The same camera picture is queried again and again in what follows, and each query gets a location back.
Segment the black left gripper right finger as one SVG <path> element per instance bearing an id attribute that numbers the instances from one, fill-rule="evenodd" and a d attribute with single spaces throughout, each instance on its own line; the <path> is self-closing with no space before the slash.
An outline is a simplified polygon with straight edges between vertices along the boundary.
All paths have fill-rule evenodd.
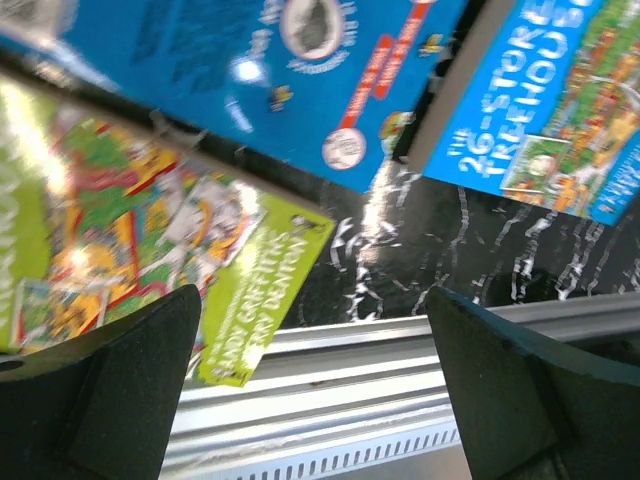
<path id="1" fill-rule="evenodd" d="M 638 478 L 638 335 L 568 344 L 444 288 L 427 307 L 473 478 Z"/>

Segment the blue paperback book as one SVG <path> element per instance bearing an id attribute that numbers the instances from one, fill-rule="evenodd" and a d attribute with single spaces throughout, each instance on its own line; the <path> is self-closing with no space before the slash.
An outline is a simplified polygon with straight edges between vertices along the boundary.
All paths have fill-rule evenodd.
<path id="1" fill-rule="evenodd" d="M 364 193 L 463 1 L 5 1 L 1 44 Z"/>

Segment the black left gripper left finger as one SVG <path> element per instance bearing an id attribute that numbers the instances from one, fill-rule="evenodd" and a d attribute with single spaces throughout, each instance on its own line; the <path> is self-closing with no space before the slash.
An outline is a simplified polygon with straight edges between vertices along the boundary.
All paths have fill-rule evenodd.
<path id="1" fill-rule="evenodd" d="M 156 479 L 201 315 L 193 285 L 1 361 L 4 479 Z"/>

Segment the lime green 65-storey treehouse book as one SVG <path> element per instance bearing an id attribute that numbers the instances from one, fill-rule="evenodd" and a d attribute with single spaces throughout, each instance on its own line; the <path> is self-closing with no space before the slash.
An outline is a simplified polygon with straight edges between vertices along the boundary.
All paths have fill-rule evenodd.
<path id="1" fill-rule="evenodd" d="M 188 374 L 245 385 L 335 224 L 319 209 L 1 75 L 1 348 L 52 347 L 192 285 Z"/>

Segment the blue 26-storey treehouse book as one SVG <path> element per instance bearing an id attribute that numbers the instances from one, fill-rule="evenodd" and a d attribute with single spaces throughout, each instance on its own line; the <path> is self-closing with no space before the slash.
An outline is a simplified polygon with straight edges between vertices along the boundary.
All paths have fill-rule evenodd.
<path id="1" fill-rule="evenodd" d="M 639 5 L 488 1 L 414 138 L 434 180 L 616 224 L 639 194 Z"/>

